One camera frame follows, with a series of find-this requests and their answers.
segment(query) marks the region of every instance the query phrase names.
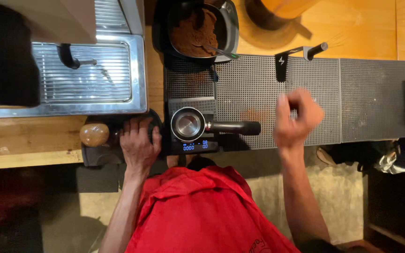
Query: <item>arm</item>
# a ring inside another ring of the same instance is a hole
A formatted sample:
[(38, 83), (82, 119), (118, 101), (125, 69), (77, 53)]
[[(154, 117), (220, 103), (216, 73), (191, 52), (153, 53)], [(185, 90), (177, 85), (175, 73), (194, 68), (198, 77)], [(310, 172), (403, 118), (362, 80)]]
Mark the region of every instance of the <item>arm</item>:
[(161, 150), (157, 126), (153, 130), (153, 144), (149, 142), (148, 125), (151, 120), (147, 118), (139, 122), (138, 118), (133, 118), (125, 122), (121, 130), (120, 145), (127, 168), (123, 190), (99, 248), (100, 253), (123, 253), (134, 233), (143, 183)]
[[(289, 119), (290, 106), (298, 110), (295, 120)], [(285, 213), (296, 246), (311, 239), (330, 242), (304, 164), (304, 141), (322, 119), (323, 110), (306, 90), (282, 96), (276, 105), (273, 139), (283, 164)]]

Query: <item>man's right hand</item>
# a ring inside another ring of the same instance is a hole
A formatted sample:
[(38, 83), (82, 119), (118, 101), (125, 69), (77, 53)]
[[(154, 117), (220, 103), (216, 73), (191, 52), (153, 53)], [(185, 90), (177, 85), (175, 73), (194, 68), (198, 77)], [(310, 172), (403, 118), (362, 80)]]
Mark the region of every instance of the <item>man's right hand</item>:
[[(298, 111), (295, 120), (290, 119), (291, 108)], [(304, 141), (323, 116), (323, 109), (312, 100), (306, 89), (296, 89), (289, 95), (279, 97), (273, 139), (283, 159), (291, 159), (289, 156), (293, 156), (293, 153), (303, 152)]]

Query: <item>spoon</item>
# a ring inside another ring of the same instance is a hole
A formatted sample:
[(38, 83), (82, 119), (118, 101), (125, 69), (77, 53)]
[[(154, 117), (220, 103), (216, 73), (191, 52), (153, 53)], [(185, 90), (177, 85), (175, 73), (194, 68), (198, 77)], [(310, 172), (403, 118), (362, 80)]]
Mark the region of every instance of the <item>spoon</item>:
[(212, 50), (215, 50), (215, 51), (217, 51), (218, 53), (220, 53), (220, 54), (222, 54), (222, 55), (224, 55), (224, 56), (226, 56), (226, 57), (228, 57), (229, 59), (232, 59), (232, 60), (237, 60), (238, 58), (240, 58), (240, 55), (238, 55), (238, 54), (228, 53), (228, 52), (226, 52), (226, 51), (223, 51), (223, 50), (221, 50), (221, 49), (215, 48), (215, 47), (210, 46), (210, 45), (197, 45), (197, 44), (194, 44), (194, 43), (192, 43), (192, 44), (193, 44), (194, 46), (197, 46), (197, 47), (203, 47), (203, 46), (208, 47), (208, 48), (210, 48), (210, 49), (212, 49)]

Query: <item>hand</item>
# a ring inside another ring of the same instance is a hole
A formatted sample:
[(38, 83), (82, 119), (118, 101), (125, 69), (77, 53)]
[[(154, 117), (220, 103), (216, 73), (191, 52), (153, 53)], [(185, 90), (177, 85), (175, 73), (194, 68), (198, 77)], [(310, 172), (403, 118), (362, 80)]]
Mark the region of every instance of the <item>hand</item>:
[(157, 126), (153, 129), (153, 144), (148, 138), (148, 125), (152, 120), (152, 118), (132, 118), (124, 122), (124, 129), (120, 130), (120, 146), (127, 164), (125, 178), (132, 176), (146, 178), (151, 165), (160, 153), (162, 136)]
[[(298, 118), (295, 120), (289, 118), (290, 107), (298, 111)], [(283, 159), (294, 159), (295, 156), (304, 154), (304, 141), (323, 116), (323, 109), (312, 100), (306, 89), (296, 89), (287, 96), (279, 97), (273, 140)]]

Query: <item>portafilter handle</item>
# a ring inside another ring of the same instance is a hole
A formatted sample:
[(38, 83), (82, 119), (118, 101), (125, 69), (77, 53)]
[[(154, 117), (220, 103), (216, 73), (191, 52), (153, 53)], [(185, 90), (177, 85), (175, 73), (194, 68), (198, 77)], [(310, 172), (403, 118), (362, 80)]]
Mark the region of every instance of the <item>portafilter handle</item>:
[(212, 121), (206, 124), (206, 131), (211, 133), (230, 133), (241, 135), (259, 135), (261, 124), (256, 121)]

